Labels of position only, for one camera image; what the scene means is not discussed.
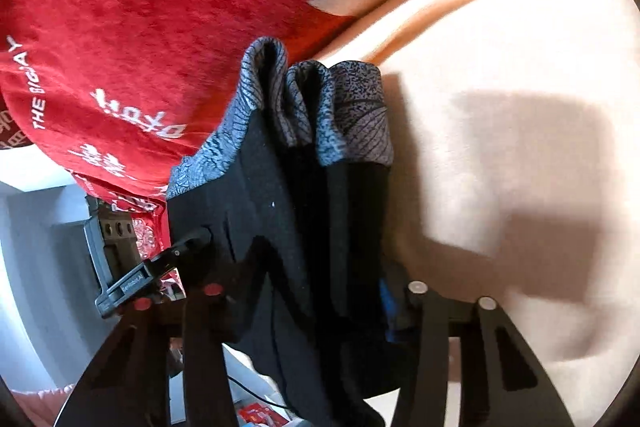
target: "folded clothing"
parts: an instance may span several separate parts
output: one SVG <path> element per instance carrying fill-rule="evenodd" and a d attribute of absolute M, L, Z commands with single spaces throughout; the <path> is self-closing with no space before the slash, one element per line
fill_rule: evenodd
<path fill-rule="evenodd" d="M 313 425 L 382 427 L 362 399 L 404 375 L 379 290 L 392 160 L 377 68 L 287 68 L 281 42 L 261 38 L 222 124 L 172 172 L 173 237 L 206 226 L 216 255 L 233 262 L 267 241 L 266 282 L 233 347 Z"/>
<path fill-rule="evenodd" d="M 640 346 L 638 35 L 632 0 L 390 0 L 318 55 L 380 68 L 385 253 L 497 298 L 577 426 Z"/>

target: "white wall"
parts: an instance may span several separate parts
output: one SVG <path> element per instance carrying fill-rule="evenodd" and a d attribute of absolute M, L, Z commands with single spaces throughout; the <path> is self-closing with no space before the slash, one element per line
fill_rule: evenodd
<path fill-rule="evenodd" d="M 56 387 L 77 381 L 115 320 L 104 321 L 94 305 L 98 285 L 81 226 L 89 217 L 84 196 L 77 185 L 12 194 L 0 223 L 17 310 Z M 10 384 L 15 377 L 4 370 L 2 376 L 17 387 Z M 28 384 L 30 391 L 51 387 Z"/>
<path fill-rule="evenodd" d="M 6 185 L 0 185 L 4 188 L 0 195 L 0 230 L 7 230 L 9 217 L 6 196 L 11 191 L 6 190 Z M 4 234 L 0 238 L 0 375 L 10 389 L 49 389 L 54 386 L 53 379 L 31 344 L 18 313 L 4 265 L 3 248 L 13 248 L 10 237 Z"/>
<path fill-rule="evenodd" d="M 75 183 L 71 174 L 35 145 L 0 151 L 0 182 L 22 192 Z"/>

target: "pink fabric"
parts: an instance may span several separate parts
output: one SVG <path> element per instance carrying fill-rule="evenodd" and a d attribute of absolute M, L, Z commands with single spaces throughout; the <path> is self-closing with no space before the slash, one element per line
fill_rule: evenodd
<path fill-rule="evenodd" d="M 68 385 L 64 389 L 49 389 L 37 393 L 12 393 L 35 427 L 51 427 L 73 389 L 72 385 Z"/>

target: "black plastic part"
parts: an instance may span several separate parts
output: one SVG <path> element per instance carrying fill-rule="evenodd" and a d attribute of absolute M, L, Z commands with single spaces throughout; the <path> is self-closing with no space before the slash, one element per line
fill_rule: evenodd
<path fill-rule="evenodd" d="M 168 424 L 169 334 L 156 321 L 157 312 L 129 307 L 78 381 L 56 427 Z"/>
<path fill-rule="evenodd" d="M 408 294 L 419 325 L 415 380 L 401 389 L 392 427 L 442 427 L 449 380 L 449 337 L 460 338 L 460 427 L 573 427 L 542 365 L 496 303 Z"/>
<path fill-rule="evenodd" d="M 231 331 L 219 329 L 225 317 L 219 306 L 210 306 L 217 299 L 224 297 L 207 297 L 195 291 L 184 311 L 184 409 L 190 427 L 238 427 L 222 347 L 234 338 Z"/>
<path fill-rule="evenodd" d="M 14 396 L 0 377 L 0 425 L 2 427 L 33 427 Z"/>
<path fill-rule="evenodd" d="M 84 226 L 84 233 L 94 250 L 100 245 L 100 228 L 97 217 L 89 219 Z M 92 253 L 95 271 L 102 287 L 100 295 L 95 299 L 95 306 L 102 317 L 113 315 L 119 306 L 135 296 L 141 296 L 151 287 L 155 287 L 158 278 L 177 266 L 180 256 L 188 256 L 193 251 L 198 251 L 211 241 L 211 233 L 205 227 L 199 227 L 187 237 L 182 238 L 175 245 L 162 250 L 152 259 L 145 259 L 142 263 L 124 274 L 113 283 L 113 276 L 108 267 L 102 264 L 106 261 L 103 255 Z"/>
<path fill-rule="evenodd" d="M 640 425 L 640 358 L 625 384 L 594 427 Z"/>

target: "gray patterned fabric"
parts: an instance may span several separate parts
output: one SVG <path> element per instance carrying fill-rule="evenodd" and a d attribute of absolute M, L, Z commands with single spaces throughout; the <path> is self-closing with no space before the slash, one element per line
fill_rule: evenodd
<path fill-rule="evenodd" d="M 319 78 L 318 107 L 307 108 L 302 93 L 312 76 Z M 282 42 L 261 37 L 244 53 L 238 88 L 220 127 L 172 169 L 166 198 L 220 178 L 236 158 L 255 111 L 273 121 L 284 146 L 314 142 L 321 166 L 340 160 L 393 163 L 378 68 L 355 60 L 326 68 L 307 60 L 287 70 Z"/>

